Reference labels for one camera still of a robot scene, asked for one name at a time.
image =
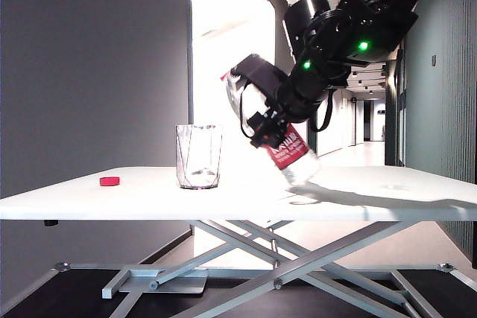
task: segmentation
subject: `water bottle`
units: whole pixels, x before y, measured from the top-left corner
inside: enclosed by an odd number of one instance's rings
[[[243,116],[248,118],[257,110],[266,110],[265,98],[254,85],[245,86],[245,79],[230,73],[225,74],[222,79],[227,82],[226,88],[230,105],[238,117],[240,117],[240,97],[244,94],[242,92],[245,87],[247,87],[248,94],[254,100],[244,101],[244,104],[252,104],[252,106],[250,111],[242,108]],[[245,130],[252,131],[246,123],[242,125],[245,126]],[[278,148],[263,147],[291,185],[299,185],[305,182],[320,169],[320,163],[315,152],[309,148],[292,124],[288,124],[285,141]]]
[[[315,152],[291,124],[288,124],[285,141],[277,149],[269,146],[265,149],[291,185],[305,182],[320,169]]]

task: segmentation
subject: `red cap on table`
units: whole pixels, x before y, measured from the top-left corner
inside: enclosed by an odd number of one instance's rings
[[[119,185],[119,177],[102,177],[99,178],[100,186],[115,186]]]

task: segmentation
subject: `transparent cup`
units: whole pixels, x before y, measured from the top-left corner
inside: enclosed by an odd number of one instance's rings
[[[176,171],[181,188],[215,188],[220,179],[222,129],[214,124],[176,126]]]

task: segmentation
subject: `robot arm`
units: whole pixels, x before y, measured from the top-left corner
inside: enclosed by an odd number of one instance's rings
[[[416,21],[417,15],[412,12],[416,1],[340,0],[333,10],[327,0],[293,4],[283,21],[295,59],[290,75],[250,55],[231,70],[227,79],[231,102],[232,93],[242,93],[250,83],[265,97],[268,109],[246,119],[253,132],[250,135],[243,130],[241,97],[236,99],[242,131],[251,143],[278,147],[288,123],[310,118],[312,128],[318,130],[314,115],[322,101],[331,98],[337,88],[347,87],[351,66],[365,67],[386,59]]]

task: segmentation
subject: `table top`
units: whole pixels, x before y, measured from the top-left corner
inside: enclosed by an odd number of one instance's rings
[[[100,177],[121,177],[101,187]],[[2,220],[477,220],[477,185],[398,167],[322,168],[304,185],[224,175],[181,189],[173,167],[115,168],[0,200]]]

